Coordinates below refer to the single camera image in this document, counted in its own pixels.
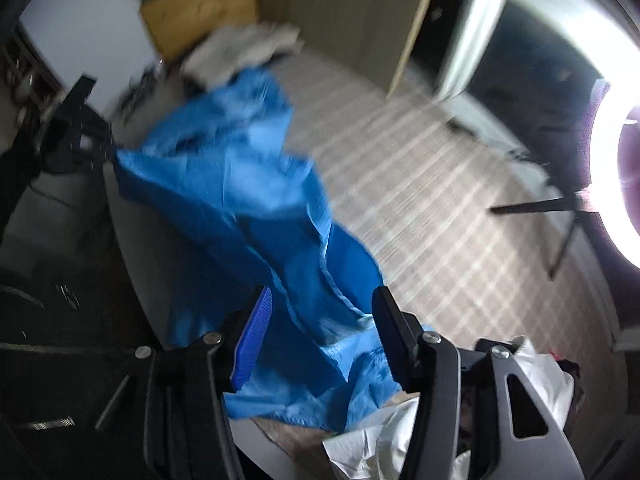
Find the ribbed blue pad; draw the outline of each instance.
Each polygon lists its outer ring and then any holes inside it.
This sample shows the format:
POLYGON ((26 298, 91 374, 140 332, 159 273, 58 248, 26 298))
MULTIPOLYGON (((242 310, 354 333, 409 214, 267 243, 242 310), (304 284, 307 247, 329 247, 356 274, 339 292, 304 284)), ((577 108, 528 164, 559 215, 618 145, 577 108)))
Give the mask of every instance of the ribbed blue pad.
POLYGON ((234 369, 230 377, 231 385, 235 391, 238 391, 251 377, 264 334, 267 332, 271 319, 272 307, 271 289, 265 286, 255 302, 254 310, 236 345, 234 369))

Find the white cloth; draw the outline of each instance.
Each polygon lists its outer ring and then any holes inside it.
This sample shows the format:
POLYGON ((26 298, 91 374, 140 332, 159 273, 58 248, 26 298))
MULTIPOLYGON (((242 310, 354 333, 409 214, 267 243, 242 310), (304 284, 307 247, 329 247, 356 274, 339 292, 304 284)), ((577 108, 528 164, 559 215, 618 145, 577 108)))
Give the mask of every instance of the white cloth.
POLYGON ((183 62, 181 72, 207 90, 226 84, 243 68, 258 66, 274 54, 300 52, 300 29, 293 25, 258 23, 217 28, 183 62))
MULTIPOLYGON (((558 426, 564 428, 574 394, 574 379, 549 354, 538 354, 525 336, 513 340, 516 362, 558 426)), ((414 428, 419 398, 381 408, 348 433, 322 444, 338 480, 398 480, 414 428)), ((471 453, 456 457, 450 480, 466 480, 471 453)))

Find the wooden panel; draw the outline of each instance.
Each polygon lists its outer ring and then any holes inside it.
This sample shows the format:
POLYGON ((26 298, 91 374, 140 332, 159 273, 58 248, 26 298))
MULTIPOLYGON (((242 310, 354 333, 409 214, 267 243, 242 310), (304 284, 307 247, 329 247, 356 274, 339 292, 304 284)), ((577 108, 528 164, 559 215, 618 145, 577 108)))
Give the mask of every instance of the wooden panel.
POLYGON ((267 20, 299 26, 312 47, 391 93, 429 0, 260 0, 267 20))
POLYGON ((221 25, 258 20, 257 0, 148 0, 140 13, 167 61, 180 57, 221 25))

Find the blue fabric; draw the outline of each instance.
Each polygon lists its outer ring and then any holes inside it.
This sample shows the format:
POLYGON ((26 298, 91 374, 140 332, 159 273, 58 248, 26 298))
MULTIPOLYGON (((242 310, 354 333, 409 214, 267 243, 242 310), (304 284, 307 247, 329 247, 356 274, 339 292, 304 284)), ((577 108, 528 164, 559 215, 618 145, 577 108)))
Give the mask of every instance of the blue fabric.
POLYGON ((265 70, 242 72, 169 115, 140 150, 118 152, 125 198, 185 236, 169 342, 185 346, 269 285, 273 316, 233 417, 341 431, 399 386, 370 310, 382 284, 367 251, 332 224, 311 160, 282 153, 292 109, 265 70))

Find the wooden drawer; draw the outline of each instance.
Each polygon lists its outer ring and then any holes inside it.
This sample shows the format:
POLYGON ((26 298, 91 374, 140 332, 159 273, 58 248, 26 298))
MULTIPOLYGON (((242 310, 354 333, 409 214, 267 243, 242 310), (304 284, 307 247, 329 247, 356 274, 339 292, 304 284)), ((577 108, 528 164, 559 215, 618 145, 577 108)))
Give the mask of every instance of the wooden drawer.
POLYGON ((257 0, 148 0, 140 13, 167 61, 180 57, 221 25, 258 20, 257 0))

